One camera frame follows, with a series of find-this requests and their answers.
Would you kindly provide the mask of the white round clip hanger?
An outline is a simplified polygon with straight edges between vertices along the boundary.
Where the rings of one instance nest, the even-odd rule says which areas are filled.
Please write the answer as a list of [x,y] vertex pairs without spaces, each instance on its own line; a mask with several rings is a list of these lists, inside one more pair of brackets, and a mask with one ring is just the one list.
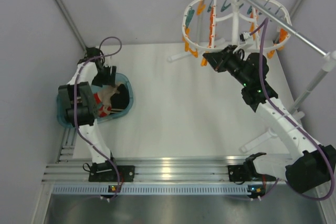
[[[182,19],[182,41],[198,51],[198,57],[205,52],[215,52],[229,45],[238,45],[239,35],[249,32],[254,39],[252,48],[245,52],[262,50],[272,58],[277,50],[282,50],[291,37],[286,28],[277,27],[278,40],[272,44],[262,44],[262,12],[242,0],[193,0],[184,11]],[[222,46],[215,46],[215,40],[224,38]]]

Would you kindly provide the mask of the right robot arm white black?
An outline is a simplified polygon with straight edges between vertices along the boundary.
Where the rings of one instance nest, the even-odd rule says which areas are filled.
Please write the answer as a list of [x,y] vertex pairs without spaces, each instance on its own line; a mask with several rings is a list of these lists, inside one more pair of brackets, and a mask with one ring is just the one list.
[[203,54],[214,71],[228,72],[242,86],[244,102],[267,123],[287,148],[290,159],[276,159],[266,153],[245,159],[245,174],[251,180],[263,175],[284,180],[303,194],[326,182],[335,187],[335,148],[316,141],[284,107],[275,90],[267,83],[267,59],[260,53],[245,52],[229,45],[218,52]]

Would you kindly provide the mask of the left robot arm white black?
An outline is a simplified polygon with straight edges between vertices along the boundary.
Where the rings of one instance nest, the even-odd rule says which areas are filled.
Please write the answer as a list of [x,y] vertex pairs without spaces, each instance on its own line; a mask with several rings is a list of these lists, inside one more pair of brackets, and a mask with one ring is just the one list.
[[58,88],[58,98],[67,123],[75,127],[87,143],[92,156],[88,165],[91,176],[100,173],[106,180],[117,178],[119,169],[113,164],[113,155],[106,146],[98,127],[98,105],[91,86],[115,85],[115,67],[104,65],[101,49],[91,47],[77,64],[71,80]]

